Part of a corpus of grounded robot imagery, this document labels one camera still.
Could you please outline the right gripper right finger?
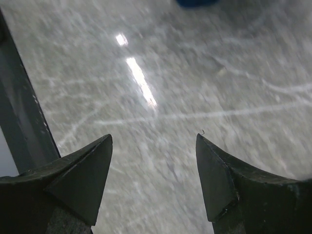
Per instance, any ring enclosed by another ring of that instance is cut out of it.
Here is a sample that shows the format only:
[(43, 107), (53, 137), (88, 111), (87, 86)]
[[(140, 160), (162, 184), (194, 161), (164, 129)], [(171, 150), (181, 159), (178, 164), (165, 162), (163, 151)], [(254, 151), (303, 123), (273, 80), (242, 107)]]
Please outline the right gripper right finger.
[(309, 234), (312, 181), (278, 176), (196, 137), (197, 168), (216, 234)]

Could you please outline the dark blue t-shirt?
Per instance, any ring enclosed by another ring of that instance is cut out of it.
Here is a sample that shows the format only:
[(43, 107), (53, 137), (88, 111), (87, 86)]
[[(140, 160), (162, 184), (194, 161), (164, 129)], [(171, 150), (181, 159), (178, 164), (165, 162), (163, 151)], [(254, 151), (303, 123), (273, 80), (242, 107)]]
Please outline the dark blue t-shirt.
[(219, 0), (176, 0), (177, 4), (184, 9), (196, 9), (212, 6)]

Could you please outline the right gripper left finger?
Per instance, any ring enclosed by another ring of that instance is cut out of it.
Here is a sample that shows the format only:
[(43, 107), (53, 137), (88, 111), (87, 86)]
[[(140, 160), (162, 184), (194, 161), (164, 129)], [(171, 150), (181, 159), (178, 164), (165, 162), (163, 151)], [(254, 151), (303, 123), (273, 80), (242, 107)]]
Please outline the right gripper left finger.
[(0, 179), (3, 234), (89, 234), (112, 158), (105, 135), (82, 149), (18, 176)]

